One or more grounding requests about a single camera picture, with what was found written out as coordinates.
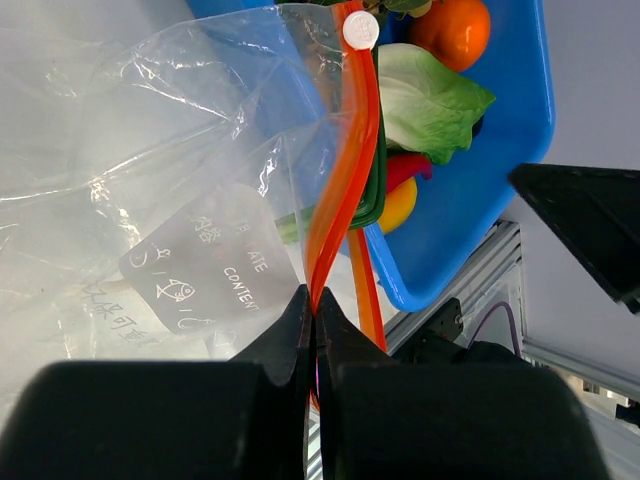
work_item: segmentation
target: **orange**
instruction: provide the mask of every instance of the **orange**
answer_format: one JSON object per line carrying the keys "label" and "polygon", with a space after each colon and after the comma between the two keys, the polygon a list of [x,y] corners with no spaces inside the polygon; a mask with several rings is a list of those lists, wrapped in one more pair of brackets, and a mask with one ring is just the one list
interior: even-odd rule
{"label": "orange", "polygon": [[433,0],[431,10],[413,20],[409,41],[462,72],[482,56],[490,31],[489,10],[481,0]]}

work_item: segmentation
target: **green lettuce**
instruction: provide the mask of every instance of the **green lettuce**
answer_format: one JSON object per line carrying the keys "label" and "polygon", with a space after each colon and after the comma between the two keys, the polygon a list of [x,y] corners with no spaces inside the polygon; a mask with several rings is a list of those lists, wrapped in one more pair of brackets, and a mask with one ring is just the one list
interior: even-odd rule
{"label": "green lettuce", "polygon": [[424,153],[437,165],[467,150],[473,124],[495,95],[415,45],[384,45],[378,55],[387,145]]}

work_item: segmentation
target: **clear plastic bag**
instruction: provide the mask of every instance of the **clear plastic bag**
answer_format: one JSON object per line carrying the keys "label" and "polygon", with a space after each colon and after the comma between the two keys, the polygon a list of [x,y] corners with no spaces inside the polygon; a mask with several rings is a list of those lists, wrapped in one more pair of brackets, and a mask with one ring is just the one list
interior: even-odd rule
{"label": "clear plastic bag", "polygon": [[[187,22],[106,59],[81,48],[84,76],[34,73],[27,96],[73,113],[48,105],[47,136],[21,125],[52,158],[0,188],[5,401],[63,358],[233,356],[305,280],[291,255],[319,298],[377,137],[371,56],[340,33],[358,6]],[[276,227],[291,214],[297,249]]]}

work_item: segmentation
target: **blue tray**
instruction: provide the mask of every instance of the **blue tray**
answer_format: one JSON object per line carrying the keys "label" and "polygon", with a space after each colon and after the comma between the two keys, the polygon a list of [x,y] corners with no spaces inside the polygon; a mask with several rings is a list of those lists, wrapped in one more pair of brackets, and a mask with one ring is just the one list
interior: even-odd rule
{"label": "blue tray", "polygon": [[[272,0],[187,0],[197,17],[273,5]],[[391,302],[416,311],[431,304],[514,196],[507,174],[539,162],[553,136],[555,110],[542,0],[485,0],[492,31],[487,51],[464,75],[497,101],[471,149],[418,179],[418,202],[389,235],[366,228],[372,261]],[[391,15],[381,39],[402,41],[408,20]]]}

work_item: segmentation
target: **fish icon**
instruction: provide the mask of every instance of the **fish icon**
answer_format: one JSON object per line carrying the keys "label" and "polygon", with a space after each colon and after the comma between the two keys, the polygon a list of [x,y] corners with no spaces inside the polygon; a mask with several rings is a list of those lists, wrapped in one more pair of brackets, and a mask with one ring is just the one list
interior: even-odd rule
{"label": "fish icon", "polygon": [[180,280],[169,279],[169,285],[161,287],[156,284],[156,298],[160,298],[162,295],[173,298],[176,303],[182,302],[191,297],[196,290],[188,283],[181,282]]}

